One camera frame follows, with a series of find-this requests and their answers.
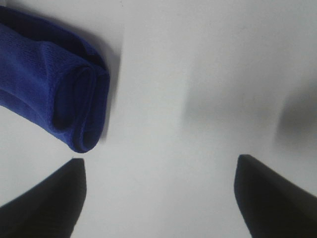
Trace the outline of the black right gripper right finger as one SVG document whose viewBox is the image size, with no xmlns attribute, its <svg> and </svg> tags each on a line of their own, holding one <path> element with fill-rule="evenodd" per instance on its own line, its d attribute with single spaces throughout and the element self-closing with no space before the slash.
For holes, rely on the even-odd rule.
<svg viewBox="0 0 317 238">
<path fill-rule="evenodd" d="M 240 155 L 234 194 L 253 238 L 315 238 L 317 198 L 251 155 Z"/>
</svg>

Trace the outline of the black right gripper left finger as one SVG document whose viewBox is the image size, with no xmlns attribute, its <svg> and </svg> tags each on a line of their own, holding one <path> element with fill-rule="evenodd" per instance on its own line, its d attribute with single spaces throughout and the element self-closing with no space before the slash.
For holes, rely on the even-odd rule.
<svg viewBox="0 0 317 238">
<path fill-rule="evenodd" d="M 2 238 L 69 238 L 86 198 L 84 160 L 74 158 L 0 208 Z"/>
</svg>

